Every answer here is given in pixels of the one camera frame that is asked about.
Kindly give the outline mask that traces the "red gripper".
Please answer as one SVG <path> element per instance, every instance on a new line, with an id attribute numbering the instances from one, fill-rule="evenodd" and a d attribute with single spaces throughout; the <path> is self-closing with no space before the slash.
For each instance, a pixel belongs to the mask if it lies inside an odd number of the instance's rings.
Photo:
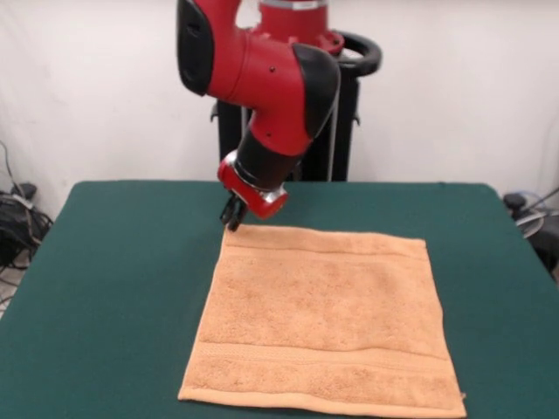
<path id="1" fill-rule="evenodd" d="M 243 181 L 234 168 L 237 152 L 231 151 L 219 164 L 217 178 L 231 193 L 219 217 L 228 230 L 237 230 L 248 210 L 261 219 L 276 214 L 286 203 L 288 194 L 283 185 L 273 191 L 262 191 Z"/>

